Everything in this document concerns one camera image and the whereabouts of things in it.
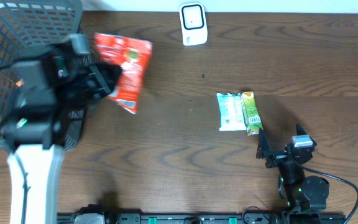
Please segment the green tea drink carton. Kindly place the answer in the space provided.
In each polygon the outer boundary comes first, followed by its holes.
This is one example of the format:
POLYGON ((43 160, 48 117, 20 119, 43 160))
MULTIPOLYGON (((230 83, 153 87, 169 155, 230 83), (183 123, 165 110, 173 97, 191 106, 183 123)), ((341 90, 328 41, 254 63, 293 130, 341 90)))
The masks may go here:
POLYGON ((262 129, 263 126, 256 107, 254 92, 243 92, 241 94, 241 103, 247 135, 258 135, 259 129, 262 129))

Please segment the mint wet wipes pack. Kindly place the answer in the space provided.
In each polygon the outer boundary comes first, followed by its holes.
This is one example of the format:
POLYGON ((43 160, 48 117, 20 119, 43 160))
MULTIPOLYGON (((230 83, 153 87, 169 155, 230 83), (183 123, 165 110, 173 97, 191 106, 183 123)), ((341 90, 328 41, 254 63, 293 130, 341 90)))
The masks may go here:
POLYGON ((220 131, 245 131, 241 94, 216 93, 220 112, 220 131))

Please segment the red snack bag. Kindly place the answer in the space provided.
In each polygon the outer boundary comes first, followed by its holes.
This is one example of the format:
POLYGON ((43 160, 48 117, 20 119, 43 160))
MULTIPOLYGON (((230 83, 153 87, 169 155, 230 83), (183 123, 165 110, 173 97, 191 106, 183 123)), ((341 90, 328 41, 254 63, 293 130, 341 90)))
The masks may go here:
POLYGON ((147 40, 95 33, 94 43, 102 62, 118 65, 122 74, 108 98, 128 112, 137 113, 145 72, 153 44, 147 40))

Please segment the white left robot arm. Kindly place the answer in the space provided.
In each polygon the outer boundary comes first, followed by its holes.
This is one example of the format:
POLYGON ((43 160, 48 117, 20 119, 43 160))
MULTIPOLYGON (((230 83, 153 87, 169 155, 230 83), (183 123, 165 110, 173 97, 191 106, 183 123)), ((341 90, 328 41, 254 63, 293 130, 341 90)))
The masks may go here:
POLYGON ((22 78, 1 131, 8 145, 11 223, 55 223, 66 138, 75 119, 113 92, 118 65, 84 63, 90 54, 83 34, 56 44, 35 45, 12 63, 22 78))

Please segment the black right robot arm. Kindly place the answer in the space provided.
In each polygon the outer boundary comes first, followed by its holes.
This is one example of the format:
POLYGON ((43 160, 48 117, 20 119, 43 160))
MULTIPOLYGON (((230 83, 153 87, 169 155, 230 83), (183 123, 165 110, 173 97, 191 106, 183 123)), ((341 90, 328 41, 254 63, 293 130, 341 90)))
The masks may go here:
POLYGON ((297 212, 319 212, 327 207, 329 182, 315 175, 307 177, 302 167, 313 158, 316 146, 300 124, 296 125, 296 135, 281 151, 272 151, 264 131, 259 130, 256 158, 264 159, 266 168, 279 170, 283 198, 297 212))

